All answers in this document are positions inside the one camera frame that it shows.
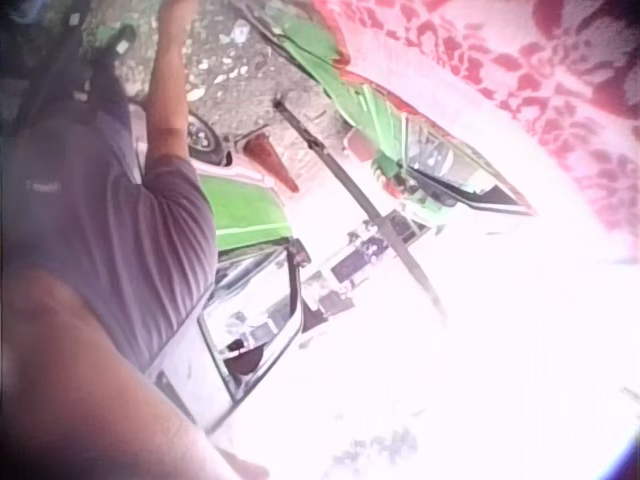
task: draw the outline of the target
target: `red fabric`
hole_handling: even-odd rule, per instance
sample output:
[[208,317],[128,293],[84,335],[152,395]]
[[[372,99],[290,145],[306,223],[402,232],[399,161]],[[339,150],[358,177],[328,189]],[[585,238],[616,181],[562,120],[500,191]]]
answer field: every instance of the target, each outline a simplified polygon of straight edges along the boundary
[[345,79],[472,145],[541,215],[583,235],[604,227],[637,256],[634,3],[315,0]]

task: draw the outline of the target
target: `vehicle body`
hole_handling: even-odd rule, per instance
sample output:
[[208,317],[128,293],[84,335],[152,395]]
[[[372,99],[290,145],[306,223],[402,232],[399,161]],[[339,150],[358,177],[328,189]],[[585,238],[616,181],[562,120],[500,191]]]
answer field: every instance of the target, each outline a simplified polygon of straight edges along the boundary
[[[131,104],[131,115],[142,163],[144,110]],[[215,217],[215,286],[146,372],[208,434],[262,381],[300,332],[303,319],[300,244],[271,188],[273,181],[241,156],[218,153],[224,162],[191,159]],[[203,152],[196,156],[207,158]]]

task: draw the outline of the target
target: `debris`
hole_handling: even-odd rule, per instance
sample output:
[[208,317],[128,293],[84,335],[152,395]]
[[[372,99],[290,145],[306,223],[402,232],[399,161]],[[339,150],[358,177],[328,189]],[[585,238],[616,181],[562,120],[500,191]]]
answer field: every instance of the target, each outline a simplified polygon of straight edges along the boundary
[[231,31],[231,39],[238,45],[242,45],[249,38],[249,24],[240,19],[233,25],[233,30]]
[[202,98],[204,92],[206,92],[206,89],[204,87],[194,88],[189,93],[187,93],[187,102],[195,102],[199,98]]
[[255,60],[253,61],[253,69],[256,72],[260,72],[266,66],[267,58],[264,55],[257,55]]

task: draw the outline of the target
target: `wheel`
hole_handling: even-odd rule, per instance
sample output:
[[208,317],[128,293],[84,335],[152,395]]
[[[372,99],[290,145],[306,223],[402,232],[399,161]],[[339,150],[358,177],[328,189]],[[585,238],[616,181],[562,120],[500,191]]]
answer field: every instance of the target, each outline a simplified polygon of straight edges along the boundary
[[188,121],[189,156],[210,165],[227,166],[229,155],[215,130],[195,113],[189,112]]

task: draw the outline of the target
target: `man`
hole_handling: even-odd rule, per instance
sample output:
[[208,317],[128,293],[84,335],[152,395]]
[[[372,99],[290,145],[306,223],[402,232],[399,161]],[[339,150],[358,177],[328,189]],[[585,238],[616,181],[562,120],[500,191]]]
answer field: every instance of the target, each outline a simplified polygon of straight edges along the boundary
[[159,13],[141,185],[119,47],[97,62],[86,103],[48,105],[3,159],[0,427],[26,478],[266,478],[214,450],[140,373],[214,279],[186,132],[181,51],[196,10],[165,0]]

